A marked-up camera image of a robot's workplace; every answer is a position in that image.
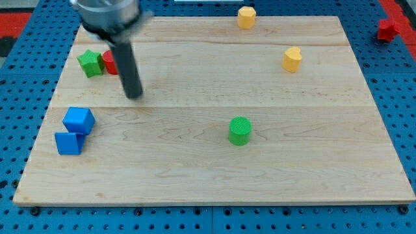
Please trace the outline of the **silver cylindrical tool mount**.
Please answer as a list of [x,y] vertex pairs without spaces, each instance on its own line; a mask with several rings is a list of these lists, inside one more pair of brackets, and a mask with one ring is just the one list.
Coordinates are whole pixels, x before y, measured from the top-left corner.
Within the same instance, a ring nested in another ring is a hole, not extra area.
[[138,0],[70,0],[79,13],[87,35],[108,44],[126,44],[153,12],[143,10]]

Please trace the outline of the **black cylindrical pointer rod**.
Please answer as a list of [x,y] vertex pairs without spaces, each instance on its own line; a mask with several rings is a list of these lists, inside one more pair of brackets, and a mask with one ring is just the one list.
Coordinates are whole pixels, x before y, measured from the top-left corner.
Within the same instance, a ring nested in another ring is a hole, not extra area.
[[131,43],[114,44],[110,50],[126,98],[138,99],[143,89]]

